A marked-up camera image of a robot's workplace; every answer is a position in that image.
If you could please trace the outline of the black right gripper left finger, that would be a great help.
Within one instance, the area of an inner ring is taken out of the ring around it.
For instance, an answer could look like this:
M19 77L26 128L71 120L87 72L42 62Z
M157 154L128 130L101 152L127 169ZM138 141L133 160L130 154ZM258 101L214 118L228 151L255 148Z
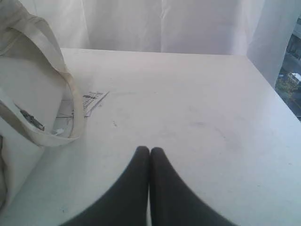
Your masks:
M95 203L64 226L145 226L149 191L150 151L137 147L117 181Z

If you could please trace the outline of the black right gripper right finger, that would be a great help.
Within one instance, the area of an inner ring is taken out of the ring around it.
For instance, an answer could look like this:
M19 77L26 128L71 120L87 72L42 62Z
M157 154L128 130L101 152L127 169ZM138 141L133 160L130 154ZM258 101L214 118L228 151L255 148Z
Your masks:
M149 184L153 226L234 225L193 193L160 147L150 153Z

